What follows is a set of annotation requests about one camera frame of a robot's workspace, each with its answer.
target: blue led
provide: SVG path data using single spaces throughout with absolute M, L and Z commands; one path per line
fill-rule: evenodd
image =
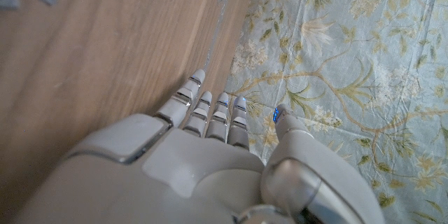
M 277 122 L 277 118 L 279 116 L 279 110 L 277 108 L 275 108 L 273 114 L 272 114 L 272 120 L 274 121 L 274 123 Z

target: flower pattern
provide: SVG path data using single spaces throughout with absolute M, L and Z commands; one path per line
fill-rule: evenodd
M 448 0 L 251 0 L 225 91 L 251 152 L 289 105 L 372 186 L 387 223 L 448 223 Z
M 355 20 L 362 15 L 370 17 L 381 1 L 382 0 L 353 0 L 351 2 L 350 13 Z

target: wood grain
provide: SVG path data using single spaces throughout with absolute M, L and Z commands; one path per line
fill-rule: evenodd
M 0 12 L 0 222 L 74 144 L 154 113 L 208 54 L 204 88 L 221 92 L 249 0 L 21 2 Z

